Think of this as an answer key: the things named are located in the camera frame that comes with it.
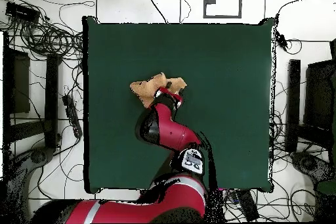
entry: green table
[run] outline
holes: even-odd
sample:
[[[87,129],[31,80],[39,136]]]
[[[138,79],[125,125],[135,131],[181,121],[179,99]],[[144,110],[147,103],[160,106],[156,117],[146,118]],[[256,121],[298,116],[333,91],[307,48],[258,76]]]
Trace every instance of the green table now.
[[[270,190],[273,19],[254,26],[97,24],[88,17],[84,25],[89,71],[84,140],[91,190],[148,188],[168,156],[168,150],[135,137],[144,107],[129,88],[160,72],[187,83],[176,120],[211,142],[219,187]]]

